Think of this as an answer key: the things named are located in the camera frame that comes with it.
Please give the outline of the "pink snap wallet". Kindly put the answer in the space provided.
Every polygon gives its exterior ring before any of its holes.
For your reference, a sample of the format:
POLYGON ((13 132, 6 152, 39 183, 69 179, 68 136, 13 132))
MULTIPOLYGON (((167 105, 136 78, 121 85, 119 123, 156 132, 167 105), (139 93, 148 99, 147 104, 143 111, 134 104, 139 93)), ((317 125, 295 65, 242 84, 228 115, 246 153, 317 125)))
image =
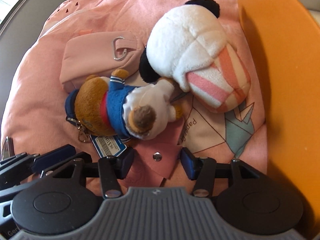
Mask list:
POLYGON ((124 180, 124 187, 158 187, 168 179, 177 163, 181 146, 178 140, 184 120, 168 123, 166 129, 155 139, 140 141, 133 164, 124 180))

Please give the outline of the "orange cardboard box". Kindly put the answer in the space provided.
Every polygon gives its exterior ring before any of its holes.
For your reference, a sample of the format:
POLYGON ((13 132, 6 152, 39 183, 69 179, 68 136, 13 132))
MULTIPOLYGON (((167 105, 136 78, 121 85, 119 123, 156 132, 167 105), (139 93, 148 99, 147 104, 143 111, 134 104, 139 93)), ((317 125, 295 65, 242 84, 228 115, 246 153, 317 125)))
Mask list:
POLYGON ((299 0, 238 0, 260 82, 268 175, 297 189, 298 232, 319 239, 319 25, 299 0))

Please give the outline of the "white panda plush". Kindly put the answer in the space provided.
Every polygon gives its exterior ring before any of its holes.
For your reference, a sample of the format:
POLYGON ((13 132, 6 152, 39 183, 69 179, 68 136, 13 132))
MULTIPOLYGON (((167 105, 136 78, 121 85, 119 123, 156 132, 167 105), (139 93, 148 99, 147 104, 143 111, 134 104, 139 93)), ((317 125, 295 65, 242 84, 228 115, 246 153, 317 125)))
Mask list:
POLYGON ((167 11, 153 26, 140 57, 146 83, 174 80, 213 113, 245 101, 251 77, 219 21, 214 0, 189 0, 167 11))

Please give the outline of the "brown bear plush keychain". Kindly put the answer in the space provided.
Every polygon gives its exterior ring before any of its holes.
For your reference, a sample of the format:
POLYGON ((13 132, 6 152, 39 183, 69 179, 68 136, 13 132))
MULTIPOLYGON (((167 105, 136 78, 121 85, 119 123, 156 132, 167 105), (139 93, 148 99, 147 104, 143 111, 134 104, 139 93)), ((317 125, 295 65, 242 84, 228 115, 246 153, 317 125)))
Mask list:
POLYGON ((171 103, 174 81, 157 78, 146 86, 126 84, 128 71, 116 69, 110 77, 90 75, 65 100, 66 121, 78 130, 78 140, 116 135, 126 146, 152 140, 183 116, 171 103))

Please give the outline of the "smartphone with photo screen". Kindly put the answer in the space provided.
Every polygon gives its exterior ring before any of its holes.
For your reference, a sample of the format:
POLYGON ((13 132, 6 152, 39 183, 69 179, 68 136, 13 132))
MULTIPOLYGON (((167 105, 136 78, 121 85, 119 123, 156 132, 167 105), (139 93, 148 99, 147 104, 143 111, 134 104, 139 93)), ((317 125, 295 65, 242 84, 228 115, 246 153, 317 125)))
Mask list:
POLYGON ((6 137, 3 148, 1 150, 1 159, 8 159, 10 157, 13 157, 15 155, 14 152, 14 144, 13 139, 11 137, 6 137))

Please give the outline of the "pink patterned duvet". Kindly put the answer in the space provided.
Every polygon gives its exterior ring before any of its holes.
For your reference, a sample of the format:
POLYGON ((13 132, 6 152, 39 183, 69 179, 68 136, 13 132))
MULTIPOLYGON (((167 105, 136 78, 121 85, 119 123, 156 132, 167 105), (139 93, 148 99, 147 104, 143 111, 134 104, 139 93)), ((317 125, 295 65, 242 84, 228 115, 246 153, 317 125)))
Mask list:
MULTIPOLYGON (((92 143, 78 140, 75 126, 65 120, 66 93, 60 72, 66 43, 83 32, 128 30, 146 42, 157 20, 188 0, 66 0, 46 20, 39 38, 17 67, 4 110, 1 138, 11 137, 16 153, 46 153, 65 144, 98 155, 92 143)), ((240 27, 237 0, 215 0, 220 22, 237 48, 251 76, 248 97, 235 110, 213 114, 191 95, 181 98, 184 124, 178 145, 196 156, 220 163, 239 158, 261 172, 267 170, 267 140, 259 80, 244 32, 240 27)), ((178 160, 163 186, 191 190, 178 160)))

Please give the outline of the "pink zip pouch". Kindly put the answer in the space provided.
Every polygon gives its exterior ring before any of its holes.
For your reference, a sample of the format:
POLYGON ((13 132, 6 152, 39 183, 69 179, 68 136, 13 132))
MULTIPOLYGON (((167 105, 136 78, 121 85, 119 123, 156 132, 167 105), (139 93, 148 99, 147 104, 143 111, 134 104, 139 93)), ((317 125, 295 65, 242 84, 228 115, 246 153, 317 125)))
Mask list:
POLYGON ((129 75, 138 70, 144 44, 130 31, 85 33, 70 39, 65 47, 60 82, 70 93, 90 75, 110 77, 115 69, 129 75))

